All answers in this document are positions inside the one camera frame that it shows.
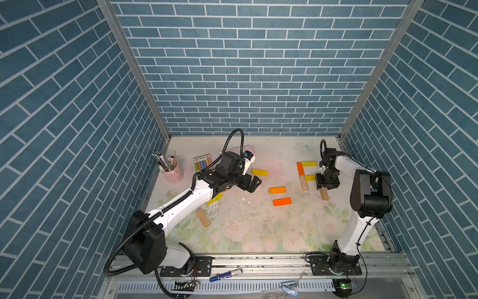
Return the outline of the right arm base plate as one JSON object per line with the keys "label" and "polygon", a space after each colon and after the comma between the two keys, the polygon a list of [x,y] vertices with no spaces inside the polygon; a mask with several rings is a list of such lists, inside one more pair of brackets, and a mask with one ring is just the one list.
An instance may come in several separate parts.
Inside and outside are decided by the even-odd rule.
{"label": "right arm base plate", "polygon": [[305,257],[310,264],[314,276],[341,276],[362,275],[359,265],[359,255],[333,255],[312,254]]}

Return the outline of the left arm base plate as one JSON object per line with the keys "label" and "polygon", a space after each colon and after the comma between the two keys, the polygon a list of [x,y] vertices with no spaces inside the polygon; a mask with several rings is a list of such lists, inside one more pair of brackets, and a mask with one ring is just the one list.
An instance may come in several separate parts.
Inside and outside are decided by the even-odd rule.
{"label": "left arm base plate", "polygon": [[181,268],[162,267],[161,277],[210,277],[212,270],[211,256],[193,256]]}

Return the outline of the wooden block low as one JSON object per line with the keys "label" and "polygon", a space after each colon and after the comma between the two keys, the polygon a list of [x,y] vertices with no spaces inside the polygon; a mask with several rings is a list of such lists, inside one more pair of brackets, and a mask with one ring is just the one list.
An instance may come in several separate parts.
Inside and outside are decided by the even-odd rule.
{"label": "wooden block low", "polygon": [[329,196],[328,196],[327,188],[321,188],[319,191],[320,191],[320,194],[321,194],[321,199],[323,201],[328,201]]}

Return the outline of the orange block low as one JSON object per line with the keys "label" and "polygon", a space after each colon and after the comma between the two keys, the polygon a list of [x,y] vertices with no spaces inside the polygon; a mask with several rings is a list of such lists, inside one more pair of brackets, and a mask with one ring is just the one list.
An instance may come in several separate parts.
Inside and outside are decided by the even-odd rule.
{"label": "orange block low", "polygon": [[281,199],[274,199],[273,200],[273,205],[274,207],[278,206],[286,206],[292,204],[291,198],[281,198]]}

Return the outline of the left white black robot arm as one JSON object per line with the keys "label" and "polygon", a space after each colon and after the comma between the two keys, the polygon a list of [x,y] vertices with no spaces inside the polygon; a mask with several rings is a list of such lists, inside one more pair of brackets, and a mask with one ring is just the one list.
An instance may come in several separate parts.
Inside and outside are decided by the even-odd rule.
{"label": "left white black robot arm", "polygon": [[207,170],[194,175],[194,184],[163,206],[144,213],[135,212],[126,230],[126,244],[122,251],[133,262],[133,267],[150,274],[160,267],[171,267],[177,275],[190,274],[195,254],[183,243],[168,246],[166,237],[189,214],[216,195],[234,186],[254,193],[262,180],[240,173],[217,174]]}

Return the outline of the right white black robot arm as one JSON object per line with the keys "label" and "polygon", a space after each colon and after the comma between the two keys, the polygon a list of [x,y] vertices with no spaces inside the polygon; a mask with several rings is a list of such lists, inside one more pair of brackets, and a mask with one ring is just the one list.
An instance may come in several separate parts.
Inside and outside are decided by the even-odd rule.
{"label": "right white black robot arm", "polygon": [[316,174],[317,189],[345,192],[353,210],[345,231],[330,250],[329,266],[355,266],[368,233],[393,208],[392,178],[386,171],[372,169],[350,154],[328,147],[325,140],[321,140],[319,152],[319,166],[324,171]]}

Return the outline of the light orange block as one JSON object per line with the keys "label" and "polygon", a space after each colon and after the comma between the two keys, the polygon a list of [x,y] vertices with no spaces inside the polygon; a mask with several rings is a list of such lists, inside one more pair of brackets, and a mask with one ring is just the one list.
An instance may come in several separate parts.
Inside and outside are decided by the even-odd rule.
{"label": "light orange block", "polygon": [[287,192],[287,189],[285,186],[269,188],[270,194],[282,194],[286,192]]}

